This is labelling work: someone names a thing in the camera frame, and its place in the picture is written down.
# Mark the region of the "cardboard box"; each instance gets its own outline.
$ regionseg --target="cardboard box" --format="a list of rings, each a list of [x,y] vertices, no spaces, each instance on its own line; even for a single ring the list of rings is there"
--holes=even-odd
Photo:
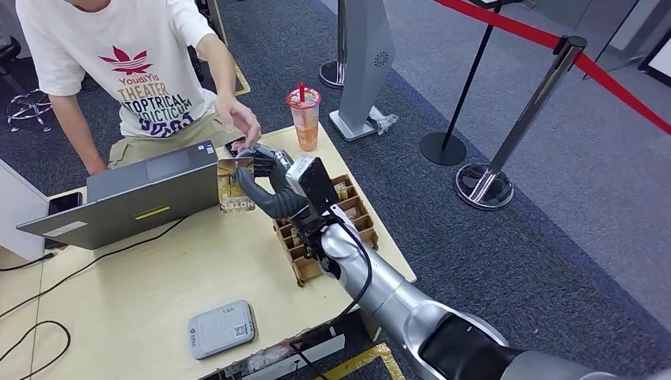
[[[341,200],[338,206],[343,209],[345,215],[354,223],[363,243],[377,250],[378,236],[373,228],[373,219],[370,217],[349,176],[339,176],[331,179],[331,182],[334,187],[341,183],[345,184],[347,198]],[[284,249],[286,258],[289,260],[289,265],[291,265],[291,269],[294,271],[296,282],[299,287],[303,287],[306,281],[321,276],[323,273],[319,263],[308,257],[305,246],[300,241],[300,238],[292,234],[291,230],[293,228],[294,226],[289,220],[273,221],[273,229],[282,245],[282,249]]]

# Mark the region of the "black robotic finger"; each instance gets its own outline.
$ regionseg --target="black robotic finger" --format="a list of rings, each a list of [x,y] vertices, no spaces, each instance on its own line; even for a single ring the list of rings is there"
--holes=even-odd
[[[296,194],[288,186],[275,188],[275,194],[267,192],[254,181],[254,175],[238,166],[237,182],[245,195],[273,219],[284,219],[296,215],[307,204],[307,199]]]

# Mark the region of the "smartphone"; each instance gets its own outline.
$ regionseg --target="smartphone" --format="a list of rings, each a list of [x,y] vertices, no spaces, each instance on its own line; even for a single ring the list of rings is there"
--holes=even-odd
[[[228,144],[224,145],[226,151],[228,151],[230,153],[231,158],[235,158],[237,156],[237,150],[233,150],[233,143],[238,142],[238,141],[244,141],[244,140],[245,140],[245,137],[242,136],[239,139],[233,140],[233,141],[229,142]]]
[[[83,195],[80,192],[73,192],[66,196],[60,196],[49,201],[49,215],[70,210],[82,205]],[[57,249],[67,244],[51,239],[44,239],[44,249]]]

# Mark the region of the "cup lid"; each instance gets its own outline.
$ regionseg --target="cup lid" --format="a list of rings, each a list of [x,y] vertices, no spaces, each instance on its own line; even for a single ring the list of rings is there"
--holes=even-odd
[[[291,91],[289,95],[286,96],[286,103],[291,108],[297,109],[309,109],[316,107],[321,101],[321,95],[315,90],[305,87],[305,101],[301,102],[300,89],[295,89]]]

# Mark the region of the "white card reader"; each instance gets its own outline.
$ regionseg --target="white card reader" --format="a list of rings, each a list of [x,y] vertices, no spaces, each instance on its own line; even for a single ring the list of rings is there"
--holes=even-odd
[[[251,342],[255,335],[252,308],[242,300],[198,314],[188,323],[189,347],[196,359]]]

